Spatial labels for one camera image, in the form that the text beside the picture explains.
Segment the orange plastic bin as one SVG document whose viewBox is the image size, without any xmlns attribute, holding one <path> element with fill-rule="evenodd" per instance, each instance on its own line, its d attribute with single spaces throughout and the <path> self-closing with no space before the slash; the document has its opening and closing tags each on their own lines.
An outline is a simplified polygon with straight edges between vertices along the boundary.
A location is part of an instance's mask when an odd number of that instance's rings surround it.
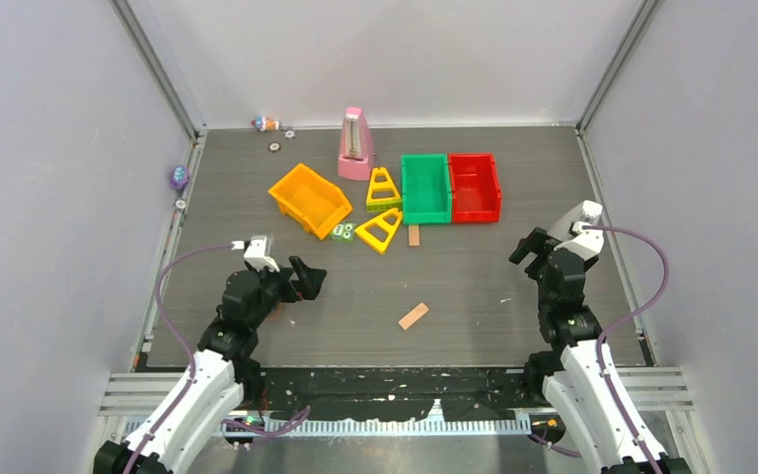
<svg viewBox="0 0 758 474">
<path fill-rule="evenodd" d="M 319 240 L 330 236 L 353 210 L 341 188 L 303 163 L 272 185 L 268 194 L 282 214 L 292 217 Z"/>
</svg>

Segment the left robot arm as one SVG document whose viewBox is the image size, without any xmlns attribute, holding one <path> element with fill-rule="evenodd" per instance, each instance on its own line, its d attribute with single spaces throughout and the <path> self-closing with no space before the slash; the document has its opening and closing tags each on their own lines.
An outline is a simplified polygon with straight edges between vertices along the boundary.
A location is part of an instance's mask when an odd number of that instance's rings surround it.
<svg viewBox="0 0 758 474">
<path fill-rule="evenodd" d="M 261 324 L 282 304 L 316 299 L 327 275 L 297 256 L 277 271 L 247 265 L 231 274 L 179 381 L 134 433 L 101 445 L 93 472 L 186 472 L 230 412 L 262 400 L 265 378 L 252 357 Z"/>
</svg>

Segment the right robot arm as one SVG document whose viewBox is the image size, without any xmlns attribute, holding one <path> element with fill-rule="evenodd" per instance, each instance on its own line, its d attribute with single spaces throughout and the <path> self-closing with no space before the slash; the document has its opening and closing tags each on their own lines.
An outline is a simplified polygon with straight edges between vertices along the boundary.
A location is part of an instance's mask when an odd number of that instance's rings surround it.
<svg viewBox="0 0 758 474">
<path fill-rule="evenodd" d="M 598 261 L 608 227 L 571 217 L 535 228 L 509 260 L 534 260 L 525 273 L 538 288 L 540 333 L 550 349 L 529 356 L 524 392 L 551 405 L 592 473 L 688 473 L 646 426 L 626 391 L 607 344 L 609 331 L 585 302 L 588 271 Z"/>
</svg>

